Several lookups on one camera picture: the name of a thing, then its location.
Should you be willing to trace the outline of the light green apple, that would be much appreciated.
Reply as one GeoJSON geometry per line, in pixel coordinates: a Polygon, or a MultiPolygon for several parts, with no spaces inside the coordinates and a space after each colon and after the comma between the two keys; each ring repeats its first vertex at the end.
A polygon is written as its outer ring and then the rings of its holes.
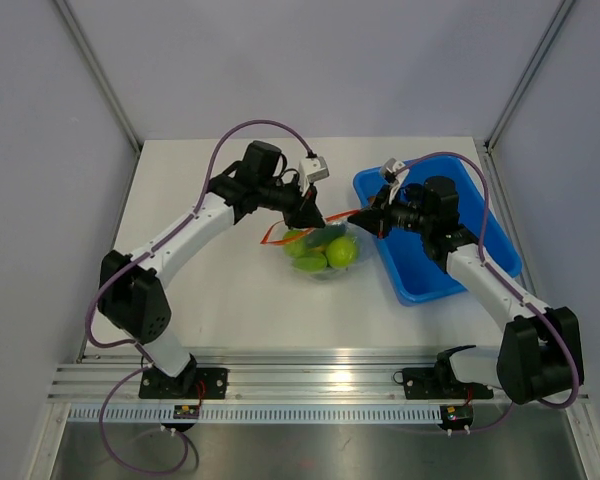
{"type": "Polygon", "coordinates": [[[344,269],[349,267],[357,261],[358,255],[358,246],[351,236],[336,238],[325,250],[328,264],[334,269],[344,269]]]}

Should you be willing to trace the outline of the clear zip bag orange zipper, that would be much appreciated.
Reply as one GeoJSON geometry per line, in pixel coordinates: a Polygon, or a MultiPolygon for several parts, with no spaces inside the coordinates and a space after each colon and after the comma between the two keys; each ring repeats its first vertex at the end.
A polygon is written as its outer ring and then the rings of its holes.
{"type": "MultiPolygon", "coordinates": [[[[264,233],[263,237],[260,240],[260,244],[262,246],[271,247],[273,249],[278,250],[279,251],[278,257],[284,262],[285,265],[287,265],[289,267],[289,269],[294,274],[296,274],[298,276],[303,276],[303,277],[310,278],[312,280],[320,281],[320,282],[332,281],[341,276],[351,276],[354,273],[357,273],[362,268],[363,265],[368,263],[375,252],[375,247],[373,245],[373,241],[368,237],[366,232],[363,231],[361,228],[350,224],[347,221],[347,217],[349,215],[355,213],[357,210],[358,209],[348,210],[348,211],[337,213],[337,214],[334,214],[334,215],[331,215],[331,216],[328,216],[325,218],[326,225],[335,224],[335,223],[344,224],[347,227],[347,233],[344,236],[351,236],[356,241],[356,244],[359,249],[358,259],[354,264],[350,265],[347,268],[334,269],[334,268],[331,268],[328,264],[328,267],[322,272],[307,273],[307,272],[299,271],[292,266],[292,261],[295,258],[288,257],[284,253],[283,248],[282,248],[282,246],[285,243],[287,243],[287,241],[283,239],[284,234],[288,230],[301,230],[301,231],[303,231],[303,236],[306,237],[314,229],[321,229],[321,228],[292,229],[292,228],[287,227],[283,221],[278,221],[278,222],[275,222],[274,224],[272,224],[266,230],[266,232],[264,233]]],[[[322,246],[322,247],[313,248],[313,249],[308,248],[307,252],[321,252],[325,255],[326,248],[327,248],[327,246],[322,246]]]]}

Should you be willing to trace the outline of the green star fruit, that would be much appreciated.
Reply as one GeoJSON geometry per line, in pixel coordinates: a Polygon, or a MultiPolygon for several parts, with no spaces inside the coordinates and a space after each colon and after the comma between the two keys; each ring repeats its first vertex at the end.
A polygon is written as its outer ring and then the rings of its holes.
{"type": "Polygon", "coordinates": [[[292,266],[302,272],[319,273],[328,267],[328,261],[321,252],[307,252],[305,255],[295,258],[292,266]]]}

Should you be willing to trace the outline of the green cucumber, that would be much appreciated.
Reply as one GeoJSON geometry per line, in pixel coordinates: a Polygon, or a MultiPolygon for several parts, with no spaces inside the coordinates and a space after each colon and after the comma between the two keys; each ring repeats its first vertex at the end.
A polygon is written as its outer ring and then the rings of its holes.
{"type": "Polygon", "coordinates": [[[328,246],[335,239],[344,236],[347,227],[341,223],[329,224],[321,229],[314,229],[305,238],[305,244],[309,249],[328,246]]]}

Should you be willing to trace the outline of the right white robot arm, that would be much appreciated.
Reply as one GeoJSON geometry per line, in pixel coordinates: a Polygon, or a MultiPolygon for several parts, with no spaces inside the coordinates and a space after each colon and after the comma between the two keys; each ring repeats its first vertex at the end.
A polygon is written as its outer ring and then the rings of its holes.
{"type": "Polygon", "coordinates": [[[518,285],[460,221],[452,179],[433,176],[407,186],[406,198],[383,186],[373,202],[349,216],[351,224],[385,238],[394,229],[416,233],[427,258],[471,293],[502,331],[499,347],[466,345],[438,354],[434,384],[456,396],[468,384],[502,390],[515,404],[566,394],[570,406],[582,384],[579,324],[567,307],[552,308],[518,285]]]}

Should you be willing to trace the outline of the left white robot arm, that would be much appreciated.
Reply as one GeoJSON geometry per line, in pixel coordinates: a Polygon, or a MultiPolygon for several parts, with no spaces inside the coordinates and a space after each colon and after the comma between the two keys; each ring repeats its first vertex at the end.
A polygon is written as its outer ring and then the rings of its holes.
{"type": "Polygon", "coordinates": [[[288,182],[285,165],[278,147],[251,142],[242,159],[206,179],[201,205],[143,247],[129,254],[113,250],[102,260],[96,308],[147,360],[141,398],[224,398],[226,370],[199,367],[180,343],[166,288],[207,243],[259,208],[281,213],[292,229],[325,226],[315,187],[329,175],[325,160],[309,152],[288,182]]]}

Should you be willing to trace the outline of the dark avocado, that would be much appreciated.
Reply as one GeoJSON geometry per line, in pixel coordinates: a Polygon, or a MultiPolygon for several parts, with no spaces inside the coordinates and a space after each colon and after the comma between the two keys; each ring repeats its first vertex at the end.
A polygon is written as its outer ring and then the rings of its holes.
{"type": "Polygon", "coordinates": [[[410,183],[404,187],[405,198],[409,202],[420,202],[423,192],[424,187],[421,184],[410,183]]]}

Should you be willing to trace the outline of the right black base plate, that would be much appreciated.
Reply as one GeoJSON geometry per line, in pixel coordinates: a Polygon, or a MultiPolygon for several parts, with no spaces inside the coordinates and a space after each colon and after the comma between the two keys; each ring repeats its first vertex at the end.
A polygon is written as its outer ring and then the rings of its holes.
{"type": "Polygon", "coordinates": [[[478,383],[463,383],[437,367],[407,367],[400,371],[407,400],[489,400],[494,392],[478,383]]]}

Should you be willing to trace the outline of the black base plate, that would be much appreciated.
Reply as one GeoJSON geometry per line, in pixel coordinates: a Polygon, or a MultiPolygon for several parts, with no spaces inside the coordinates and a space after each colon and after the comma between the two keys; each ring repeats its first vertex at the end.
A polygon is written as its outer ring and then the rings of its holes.
{"type": "Polygon", "coordinates": [[[437,367],[407,367],[400,371],[407,400],[489,400],[494,392],[478,383],[463,383],[437,367]]]}
{"type": "Polygon", "coordinates": [[[198,367],[193,379],[185,382],[151,368],[142,374],[138,396],[148,400],[222,400],[226,398],[227,377],[227,369],[198,367]]]}

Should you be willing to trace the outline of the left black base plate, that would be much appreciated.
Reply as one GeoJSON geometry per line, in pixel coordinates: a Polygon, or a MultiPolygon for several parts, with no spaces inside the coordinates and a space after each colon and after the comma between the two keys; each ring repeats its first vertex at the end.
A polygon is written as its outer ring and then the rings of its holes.
{"type": "Polygon", "coordinates": [[[227,377],[227,369],[198,367],[193,379],[185,382],[151,368],[142,374],[138,396],[148,400],[222,400],[226,398],[227,377]]]}

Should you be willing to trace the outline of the aluminium mounting rail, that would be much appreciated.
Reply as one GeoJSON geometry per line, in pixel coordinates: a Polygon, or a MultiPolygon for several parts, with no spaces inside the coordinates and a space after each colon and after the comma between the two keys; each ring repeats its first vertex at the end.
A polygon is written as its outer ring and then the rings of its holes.
{"type": "MultiPolygon", "coordinates": [[[[237,349],[191,350],[203,367],[228,370],[225,404],[400,404],[403,389],[396,372],[434,363],[431,348],[237,349]]],[[[56,368],[47,401],[87,403],[102,400],[123,377],[141,366],[127,347],[89,347],[75,363],[56,368]]]]}

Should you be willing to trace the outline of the right aluminium frame post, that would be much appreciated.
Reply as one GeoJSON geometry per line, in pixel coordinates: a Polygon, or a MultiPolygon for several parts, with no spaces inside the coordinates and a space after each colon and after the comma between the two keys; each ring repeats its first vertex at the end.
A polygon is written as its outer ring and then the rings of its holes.
{"type": "Polygon", "coordinates": [[[578,4],[577,0],[561,0],[558,3],[493,128],[484,141],[485,150],[489,155],[495,151],[578,4]]]}

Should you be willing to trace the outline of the aluminium frame post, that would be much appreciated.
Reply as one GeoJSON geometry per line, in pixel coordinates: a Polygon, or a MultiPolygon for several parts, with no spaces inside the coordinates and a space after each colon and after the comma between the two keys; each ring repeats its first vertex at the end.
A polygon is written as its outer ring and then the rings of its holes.
{"type": "Polygon", "coordinates": [[[126,138],[134,155],[139,158],[142,152],[143,142],[140,140],[136,129],[132,125],[129,116],[116,94],[71,2],[67,0],[51,0],[50,4],[58,13],[71,41],[77,48],[85,68],[89,72],[94,84],[107,104],[110,114],[126,138]]]}
{"type": "Polygon", "coordinates": [[[495,151],[578,4],[577,0],[561,0],[558,3],[493,128],[484,141],[485,150],[489,155],[495,151]]]}

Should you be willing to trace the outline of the left aluminium frame post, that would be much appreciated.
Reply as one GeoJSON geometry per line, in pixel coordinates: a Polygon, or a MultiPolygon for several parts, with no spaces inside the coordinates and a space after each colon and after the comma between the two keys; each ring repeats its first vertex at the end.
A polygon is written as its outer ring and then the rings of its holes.
{"type": "Polygon", "coordinates": [[[136,129],[132,125],[129,116],[116,94],[71,2],[67,0],[51,0],[50,4],[58,13],[71,41],[77,48],[85,68],[89,72],[94,84],[107,104],[110,114],[126,138],[134,155],[139,158],[142,152],[143,142],[140,140],[136,129]]]}

